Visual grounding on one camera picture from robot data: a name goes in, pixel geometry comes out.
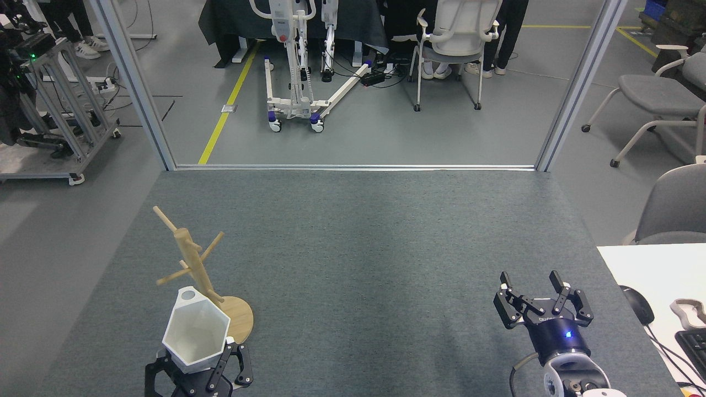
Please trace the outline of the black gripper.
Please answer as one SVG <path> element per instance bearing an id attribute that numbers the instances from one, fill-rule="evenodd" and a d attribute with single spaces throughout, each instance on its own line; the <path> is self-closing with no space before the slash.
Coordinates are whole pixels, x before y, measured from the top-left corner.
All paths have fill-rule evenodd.
<path id="1" fill-rule="evenodd" d="M 552 307 L 552 314 L 559 315 L 565 302 L 569 300 L 576 309 L 575 320 L 556 316 L 541 317 L 544 314 L 544 308 L 535 303 L 533 298 L 517 296 L 506 271 L 501 273 L 501 287 L 494 297 L 494 306 L 504 327 L 512 329 L 519 322 L 527 320 L 527 331 L 542 366 L 555 355 L 562 353 L 591 354 L 576 324 L 577 322 L 579 325 L 589 325 L 593 320 L 587 297 L 580 289 L 575 289 L 563 282 L 556 270 L 550 272 L 549 279 L 558 294 Z"/>
<path id="2" fill-rule="evenodd" d="M 223 372 L 232 356 L 238 361 L 239 372 L 230 381 Z M 174 383 L 175 389 L 171 396 L 231 396 L 236 389 L 247 388 L 254 381 L 249 350 L 244 344 L 236 342 L 224 345 L 212 371 L 184 374 L 170 355 L 157 357 L 156 361 L 145 367 L 145 396 L 162 396 L 156 391 L 156 376 L 159 372 L 166 372 Z"/>

